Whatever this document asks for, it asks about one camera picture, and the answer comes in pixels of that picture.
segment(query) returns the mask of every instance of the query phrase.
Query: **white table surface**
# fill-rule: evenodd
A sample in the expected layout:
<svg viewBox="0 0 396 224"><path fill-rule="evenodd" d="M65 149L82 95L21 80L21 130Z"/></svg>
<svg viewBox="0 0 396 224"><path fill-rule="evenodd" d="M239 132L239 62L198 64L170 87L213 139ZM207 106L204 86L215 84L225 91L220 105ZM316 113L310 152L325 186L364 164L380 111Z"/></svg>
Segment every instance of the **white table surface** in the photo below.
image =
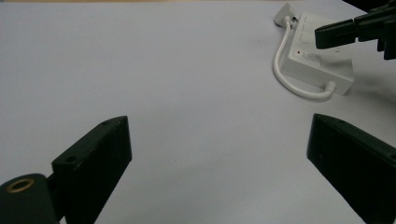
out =
<svg viewBox="0 0 396 224"><path fill-rule="evenodd" d="M306 158L311 119L396 146L396 63L356 43L346 96L293 95L271 68L283 4L0 4L0 182L50 175L96 124L127 115L134 159L98 224L363 223Z"/></svg>

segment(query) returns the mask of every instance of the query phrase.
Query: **white power strip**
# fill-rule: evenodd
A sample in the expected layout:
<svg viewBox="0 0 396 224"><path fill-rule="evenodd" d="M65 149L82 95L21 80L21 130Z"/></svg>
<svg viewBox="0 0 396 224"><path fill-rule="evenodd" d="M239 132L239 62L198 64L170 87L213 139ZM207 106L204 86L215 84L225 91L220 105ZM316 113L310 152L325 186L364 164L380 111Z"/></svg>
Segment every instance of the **white power strip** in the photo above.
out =
<svg viewBox="0 0 396 224"><path fill-rule="evenodd" d="M354 81L350 47L317 49L315 44L315 29L334 22L303 12L294 38L283 50L280 71L319 88L333 81L335 93L343 95Z"/></svg>

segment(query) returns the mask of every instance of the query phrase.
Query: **white cable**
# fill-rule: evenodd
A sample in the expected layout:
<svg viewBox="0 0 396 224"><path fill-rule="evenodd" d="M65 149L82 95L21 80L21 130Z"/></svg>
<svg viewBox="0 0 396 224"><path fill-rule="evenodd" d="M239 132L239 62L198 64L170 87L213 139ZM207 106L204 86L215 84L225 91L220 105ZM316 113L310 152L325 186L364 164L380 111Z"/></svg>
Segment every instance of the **white cable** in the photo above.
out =
<svg viewBox="0 0 396 224"><path fill-rule="evenodd" d="M283 36L283 40L280 43L279 49L276 52L276 56L274 58L273 69L277 80L289 91L293 92L296 95L301 97L311 99L311 100L323 100L329 98L335 90L335 83L333 81L329 81L325 85L324 92L310 92L310 91L303 91L298 89L297 87L293 86L290 82L288 82L283 74L279 70L279 58L280 54L282 53L283 48L285 48L286 42L288 41L289 34L290 34L290 17L285 17L286 22L286 33Z"/></svg>

